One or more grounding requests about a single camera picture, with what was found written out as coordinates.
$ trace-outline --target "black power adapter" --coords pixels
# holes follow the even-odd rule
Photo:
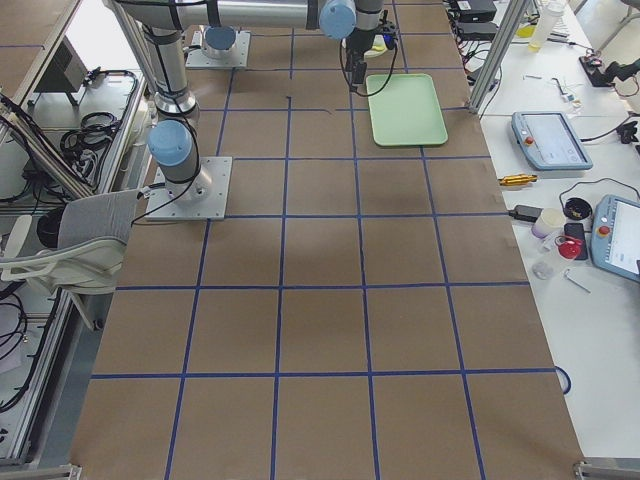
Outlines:
[[[498,26],[493,22],[460,23],[456,22],[456,33],[462,41],[491,41],[498,34]]]
[[[449,10],[459,22],[490,22],[496,16],[493,0],[449,0]]]
[[[536,223],[542,213],[542,209],[529,205],[516,205],[513,210],[509,210],[509,216],[523,222]]]

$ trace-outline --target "aluminum profile post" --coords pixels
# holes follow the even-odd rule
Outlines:
[[[518,29],[520,20],[524,15],[529,0],[511,0],[507,11],[504,14],[504,18],[500,22],[500,28],[496,38],[491,42],[491,49],[487,55],[487,60],[480,70],[480,75],[471,92],[471,99],[469,100],[469,111],[471,113],[478,113],[480,105],[484,97],[489,93],[491,84],[494,78],[496,78],[496,72],[500,68],[502,59],[507,53],[507,49],[511,44],[511,40]]]

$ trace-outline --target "black box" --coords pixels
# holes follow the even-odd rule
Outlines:
[[[491,41],[498,33],[498,26],[493,22],[460,23],[456,22],[456,32],[463,41]]]
[[[462,23],[490,22],[496,16],[493,0],[449,0],[449,10]]]

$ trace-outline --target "metal tool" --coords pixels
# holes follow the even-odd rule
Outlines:
[[[527,175],[526,173],[519,173],[518,175],[507,175],[498,179],[498,182],[503,187],[515,187],[520,185],[527,185],[531,182],[538,181],[537,175]]]
[[[571,277],[569,276],[569,272],[570,272],[570,271],[571,271],[571,269],[570,269],[570,268],[567,268],[567,269],[564,271],[564,273],[563,273],[564,278],[566,278],[567,280],[569,280],[569,281],[570,281],[571,283],[573,283],[576,287],[580,287],[580,288],[581,288],[582,290],[584,290],[585,292],[587,292],[587,293],[591,293],[591,290],[589,290],[589,289],[588,289],[587,287],[585,287],[584,285],[579,284],[578,282],[576,282],[573,278],[571,278]]]
[[[565,92],[564,88],[562,87],[560,80],[558,80],[556,77],[553,77],[551,80],[556,82],[556,85],[558,85],[558,90],[560,90],[560,95],[564,96],[567,94],[567,92]]]

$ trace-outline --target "gray chair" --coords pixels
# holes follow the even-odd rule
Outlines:
[[[137,191],[106,193],[75,200],[62,215],[58,248],[20,256],[32,217],[18,218],[0,257],[0,279],[26,281],[43,295],[67,291],[87,328],[99,325],[80,295],[115,290],[135,214]]]
[[[609,38],[607,38],[604,41],[604,43],[600,45],[600,48],[598,50],[604,50],[604,48],[607,45],[609,45],[611,40],[616,38],[616,35],[620,33],[620,30],[622,30],[627,23],[629,23],[634,18],[640,18],[640,13],[633,13],[634,8],[636,10],[640,9],[640,0],[620,0],[620,1],[629,7],[627,9],[627,15],[622,19],[622,21],[620,22],[618,27],[614,30],[614,32],[611,35],[609,35]]]

